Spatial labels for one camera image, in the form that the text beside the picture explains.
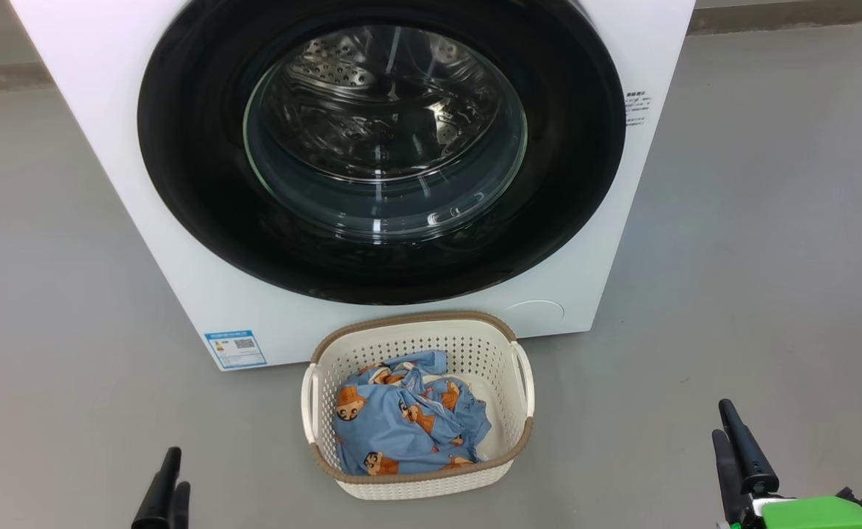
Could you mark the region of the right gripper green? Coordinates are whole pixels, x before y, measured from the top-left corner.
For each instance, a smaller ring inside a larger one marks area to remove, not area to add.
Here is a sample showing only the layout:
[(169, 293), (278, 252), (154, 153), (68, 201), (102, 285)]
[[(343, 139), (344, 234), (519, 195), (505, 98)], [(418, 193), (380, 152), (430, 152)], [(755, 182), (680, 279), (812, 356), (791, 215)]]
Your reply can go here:
[(730, 399), (721, 399), (722, 429), (712, 431), (717, 482), (727, 525), (736, 528), (862, 528), (862, 506), (835, 496), (759, 498), (776, 494), (774, 472), (749, 426)]

